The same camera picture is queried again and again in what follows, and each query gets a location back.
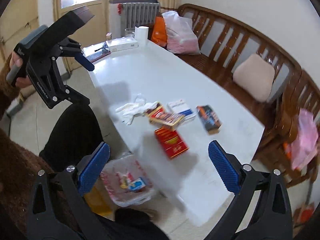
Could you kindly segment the clear glass cup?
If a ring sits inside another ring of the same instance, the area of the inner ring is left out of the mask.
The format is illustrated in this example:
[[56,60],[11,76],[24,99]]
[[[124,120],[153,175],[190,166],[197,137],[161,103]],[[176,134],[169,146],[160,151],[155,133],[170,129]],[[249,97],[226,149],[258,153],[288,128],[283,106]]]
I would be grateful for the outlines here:
[[126,28],[125,37],[134,37],[135,36],[135,28]]

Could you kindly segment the grey radiator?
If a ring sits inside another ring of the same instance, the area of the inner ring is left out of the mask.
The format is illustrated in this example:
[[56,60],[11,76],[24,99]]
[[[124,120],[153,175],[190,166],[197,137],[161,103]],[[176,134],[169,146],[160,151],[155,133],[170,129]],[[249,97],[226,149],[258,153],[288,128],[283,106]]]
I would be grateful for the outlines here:
[[120,34],[125,36],[125,29],[149,26],[155,23],[157,14],[160,12],[159,3],[130,2],[120,3]]

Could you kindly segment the purple gold poker card box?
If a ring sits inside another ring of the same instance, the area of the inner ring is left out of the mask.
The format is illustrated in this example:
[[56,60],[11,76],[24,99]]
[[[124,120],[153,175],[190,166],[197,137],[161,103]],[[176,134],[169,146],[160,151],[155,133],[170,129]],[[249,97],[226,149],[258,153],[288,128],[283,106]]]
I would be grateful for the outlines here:
[[157,103],[155,109],[147,110],[146,114],[148,116],[149,123],[170,131],[176,130],[185,117],[184,114],[167,112],[160,103]]

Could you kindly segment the white paper roll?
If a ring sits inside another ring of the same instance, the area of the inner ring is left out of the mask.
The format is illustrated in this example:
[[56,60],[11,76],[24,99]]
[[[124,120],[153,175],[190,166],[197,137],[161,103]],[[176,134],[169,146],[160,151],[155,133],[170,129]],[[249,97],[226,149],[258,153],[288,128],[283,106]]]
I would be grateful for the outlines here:
[[146,26],[135,27],[135,40],[140,47],[145,47],[148,42],[149,28]]

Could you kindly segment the white blue medicine box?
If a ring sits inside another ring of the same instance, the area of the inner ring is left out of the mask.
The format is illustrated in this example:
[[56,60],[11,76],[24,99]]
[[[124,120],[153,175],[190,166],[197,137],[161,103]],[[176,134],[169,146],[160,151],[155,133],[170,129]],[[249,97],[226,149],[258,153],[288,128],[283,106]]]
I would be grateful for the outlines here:
[[172,113],[184,115],[183,122],[193,121],[196,113],[186,104],[183,99],[168,102],[167,106]]

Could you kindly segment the orange bag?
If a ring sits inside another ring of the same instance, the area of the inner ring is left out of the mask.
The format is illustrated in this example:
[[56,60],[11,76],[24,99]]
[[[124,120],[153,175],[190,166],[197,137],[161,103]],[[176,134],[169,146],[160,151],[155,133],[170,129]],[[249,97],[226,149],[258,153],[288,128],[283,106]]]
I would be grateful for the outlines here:
[[151,41],[160,47],[167,46],[167,32],[163,17],[156,16],[155,24],[151,35]]

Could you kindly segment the red cigarette box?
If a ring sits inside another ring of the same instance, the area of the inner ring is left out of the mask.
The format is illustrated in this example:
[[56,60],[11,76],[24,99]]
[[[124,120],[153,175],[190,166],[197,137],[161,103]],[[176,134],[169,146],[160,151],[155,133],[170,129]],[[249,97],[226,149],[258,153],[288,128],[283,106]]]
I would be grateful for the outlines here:
[[174,159],[189,150],[189,147],[176,131],[159,128],[154,131],[157,141],[169,159]]

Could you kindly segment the black orange box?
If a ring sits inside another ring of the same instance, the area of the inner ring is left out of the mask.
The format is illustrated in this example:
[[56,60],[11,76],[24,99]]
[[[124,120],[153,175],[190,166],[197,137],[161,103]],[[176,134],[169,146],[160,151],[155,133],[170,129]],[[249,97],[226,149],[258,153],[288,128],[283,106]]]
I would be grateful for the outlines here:
[[208,134],[218,133],[221,121],[210,105],[197,106],[197,114]]

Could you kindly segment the wooden door with window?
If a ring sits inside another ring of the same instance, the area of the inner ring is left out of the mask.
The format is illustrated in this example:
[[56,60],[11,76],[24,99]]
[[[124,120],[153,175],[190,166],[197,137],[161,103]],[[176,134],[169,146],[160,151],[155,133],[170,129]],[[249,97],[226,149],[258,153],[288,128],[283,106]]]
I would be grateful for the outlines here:
[[85,23],[69,38],[81,44],[82,48],[104,42],[109,32],[109,0],[53,0],[54,20],[73,11]]

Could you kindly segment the dark phone on table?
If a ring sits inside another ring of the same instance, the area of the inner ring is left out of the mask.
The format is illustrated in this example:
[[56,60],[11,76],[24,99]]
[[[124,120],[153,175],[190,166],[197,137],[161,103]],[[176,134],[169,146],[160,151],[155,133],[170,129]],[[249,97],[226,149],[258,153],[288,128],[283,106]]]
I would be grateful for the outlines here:
[[86,59],[93,63],[110,54],[111,52],[107,48],[101,47],[100,49],[95,50],[91,55],[86,56]]

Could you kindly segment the long wooden bench sofa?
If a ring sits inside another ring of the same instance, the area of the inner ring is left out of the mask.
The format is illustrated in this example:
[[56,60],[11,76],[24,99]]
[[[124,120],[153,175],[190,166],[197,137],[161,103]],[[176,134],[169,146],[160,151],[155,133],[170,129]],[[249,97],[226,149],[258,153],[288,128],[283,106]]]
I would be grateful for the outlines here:
[[289,85],[302,69],[281,46],[223,13],[184,4],[163,14],[168,48],[240,101],[267,131],[297,126]]

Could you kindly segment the trash bin with white bag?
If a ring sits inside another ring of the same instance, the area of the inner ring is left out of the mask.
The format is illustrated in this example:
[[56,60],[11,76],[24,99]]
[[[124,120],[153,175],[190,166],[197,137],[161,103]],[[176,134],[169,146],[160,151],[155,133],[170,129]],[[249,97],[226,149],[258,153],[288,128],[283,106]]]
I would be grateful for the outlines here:
[[119,207],[143,204],[156,194],[153,183],[132,154],[109,161],[100,178],[111,200]]

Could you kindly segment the yellow plastic stool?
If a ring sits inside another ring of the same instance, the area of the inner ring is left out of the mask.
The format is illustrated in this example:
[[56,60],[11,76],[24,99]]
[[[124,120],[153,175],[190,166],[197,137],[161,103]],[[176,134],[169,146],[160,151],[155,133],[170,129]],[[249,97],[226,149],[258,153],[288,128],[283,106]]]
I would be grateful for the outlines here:
[[91,191],[84,194],[84,199],[92,212],[106,218],[113,216],[113,202],[100,178],[97,179]]

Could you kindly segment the beige cushion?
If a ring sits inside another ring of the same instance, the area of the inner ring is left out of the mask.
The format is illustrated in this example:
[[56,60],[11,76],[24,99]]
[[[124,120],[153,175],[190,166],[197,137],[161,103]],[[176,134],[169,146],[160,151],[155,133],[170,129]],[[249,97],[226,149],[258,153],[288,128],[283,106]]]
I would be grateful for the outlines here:
[[266,102],[274,81],[274,67],[252,54],[233,73],[233,81],[258,102]]

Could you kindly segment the white tissue paper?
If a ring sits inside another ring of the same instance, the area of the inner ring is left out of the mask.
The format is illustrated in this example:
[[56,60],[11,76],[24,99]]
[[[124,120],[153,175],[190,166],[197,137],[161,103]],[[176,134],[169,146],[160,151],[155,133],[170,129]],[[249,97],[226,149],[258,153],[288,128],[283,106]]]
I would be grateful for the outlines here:
[[158,101],[147,102],[146,98],[141,94],[137,94],[133,102],[126,103],[116,108],[115,113],[121,122],[131,125],[137,116],[146,115],[147,111],[153,111],[158,105]]

